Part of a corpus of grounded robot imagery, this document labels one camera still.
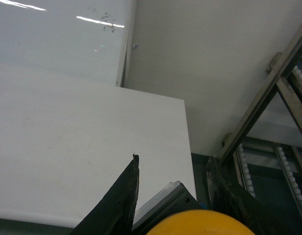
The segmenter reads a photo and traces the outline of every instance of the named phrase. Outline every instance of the whiteboard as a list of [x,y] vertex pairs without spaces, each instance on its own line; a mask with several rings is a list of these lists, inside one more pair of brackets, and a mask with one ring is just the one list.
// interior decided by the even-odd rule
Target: whiteboard
[[0,61],[119,86],[130,2],[0,0]]

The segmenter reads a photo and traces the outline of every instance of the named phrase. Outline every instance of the yellow helmet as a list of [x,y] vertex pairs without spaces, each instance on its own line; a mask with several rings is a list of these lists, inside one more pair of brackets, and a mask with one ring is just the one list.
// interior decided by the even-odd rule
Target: yellow helmet
[[147,235],[254,235],[254,233],[228,215],[208,210],[192,210],[162,220]]

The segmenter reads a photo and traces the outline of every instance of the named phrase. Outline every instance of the metal rail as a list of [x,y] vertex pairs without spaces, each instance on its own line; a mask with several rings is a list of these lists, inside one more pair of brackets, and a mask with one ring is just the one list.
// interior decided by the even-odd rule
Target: metal rail
[[233,157],[239,184],[243,186],[245,190],[247,190],[247,192],[251,194],[251,196],[255,197],[254,188],[252,185],[252,180],[242,144],[239,145],[238,149],[233,154]]
[[298,184],[296,183],[296,179],[293,176],[293,172],[290,170],[290,167],[288,166],[288,161],[285,157],[285,154],[283,152],[282,147],[275,147],[275,153],[277,156],[277,159],[279,161],[280,167],[282,169],[283,175],[286,179],[286,182],[288,184],[288,187],[291,190],[291,193],[293,195],[294,201],[296,203],[296,206],[298,208],[299,214],[302,218],[302,195],[301,191],[298,188]]
[[277,81],[278,92],[302,133],[302,103],[287,80],[281,77]]
[[296,147],[291,147],[292,149],[292,155],[294,156],[294,159],[296,160],[298,166],[299,166],[299,172],[302,175],[302,156],[300,155],[298,149]]
[[276,66],[274,66],[273,70],[270,72],[265,83],[223,147],[220,159],[221,165],[225,165],[227,163],[231,155],[237,149],[242,138],[251,130],[252,126],[276,94],[276,82],[280,77],[288,77],[301,57],[302,24],[295,33],[291,42],[288,44],[285,52],[279,57]]
[[302,102],[302,79],[301,74],[292,72],[288,77],[288,82],[292,86],[299,100]]

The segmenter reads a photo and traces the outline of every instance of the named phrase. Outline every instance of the metal frame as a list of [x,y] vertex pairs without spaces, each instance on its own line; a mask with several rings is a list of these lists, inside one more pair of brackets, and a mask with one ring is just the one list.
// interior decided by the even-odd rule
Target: metal frame
[[277,92],[277,81],[287,78],[302,57],[302,24],[288,44],[285,52],[278,58],[267,80],[255,96],[232,135],[226,141],[221,152],[220,164],[225,165],[237,149],[242,138],[247,135],[264,109]]
[[302,102],[302,80],[296,73],[291,73],[288,77],[288,82],[292,86],[294,92]]
[[286,182],[287,182],[287,184],[288,184],[288,187],[289,187],[289,189],[291,190],[291,193],[292,193],[292,195],[293,195],[293,198],[294,198],[294,201],[295,201],[295,203],[296,203],[296,206],[297,206],[297,209],[298,209],[298,211],[299,211],[299,214],[300,214],[300,216],[301,216],[301,218],[302,218],[302,206],[301,206],[301,204],[300,204],[299,199],[297,198],[297,194],[296,194],[296,192],[295,192],[295,188],[293,187],[293,184],[292,184],[292,182],[291,182],[291,178],[290,178],[291,176],[288,175],[287,170],[286,170],[285,165],[284,165],[283,160],[282,160],[282,156],[281,156],[281,154],[280,154],[280,152],[278,151],[277,148],[278,148],[278,147],[275,147],[275,154],[276,154],[277,159],[278,159],[278,161],[279,161],[280,167],[281,167],[281,169],[282,169],[282,172],[283,172],[283,175],[284,175],[284,177],[285,177],[285,179],[286,179]]
[[246,184],[246,179],[244,177],[244,171],[241,166],[241,161],[238,157],[239,153],[238,150],[236,150],[233,154],[233,159],[234,159],[234,165],[235,165],[235,171],[237,175],[237,180],[238,183],[247,190],[247,184]]
[[302,103],[290,87],[287,80],[281,77],[277,81],[278,93],[292,115],[296,125],[302,134]]
[[299,167],[298,170],[300,171],[300,173],[302,175],[302,156],[300,155],[300,153],[296,147],[292,146],[291,149],[292,149],[292,155],[294,156],[294,159],[296,160],[297,165]]
[[274,153],[274,145],[271,141],[259,140],[251,137],[245,137],[242,141],[244,148],[258,150],[261,152]]
[[145,235],[161,220],[188,210],[203,210],[203,207],[180,181],[171,182],[135,213],[130,234]]

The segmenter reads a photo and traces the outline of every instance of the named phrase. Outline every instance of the white table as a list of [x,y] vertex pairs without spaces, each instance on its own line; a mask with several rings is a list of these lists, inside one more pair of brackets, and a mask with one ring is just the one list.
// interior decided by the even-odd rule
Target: white table
[[140,156],[137,209],[195,196],[183,100],[0,63],[0,218],[74,227]]

